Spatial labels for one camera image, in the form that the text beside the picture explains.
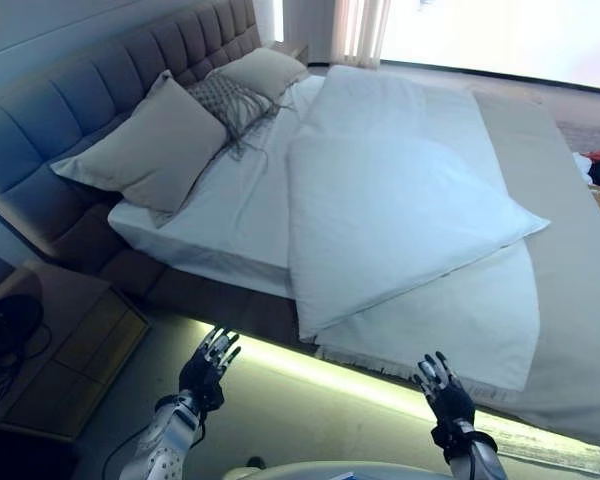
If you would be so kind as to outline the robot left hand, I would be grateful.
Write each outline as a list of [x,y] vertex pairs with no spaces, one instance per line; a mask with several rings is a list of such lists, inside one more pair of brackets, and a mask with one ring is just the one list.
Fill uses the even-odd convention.
[[220,385],[230,364],[239,355],[240,335],[227,328],[208,332],[179,374],[179,390],[187,391],[200,412],[218,410],[224,403]]

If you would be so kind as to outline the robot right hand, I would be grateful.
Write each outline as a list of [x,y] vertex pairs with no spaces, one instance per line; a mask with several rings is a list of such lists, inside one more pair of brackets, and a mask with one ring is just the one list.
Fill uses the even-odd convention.
[[461,436],[474,431],[473,400],[441,352],[434,356],[425,354],[418,362],[418,369],[413,379],[436,418],[432,430],[434,442],[440,447],[457,443]]

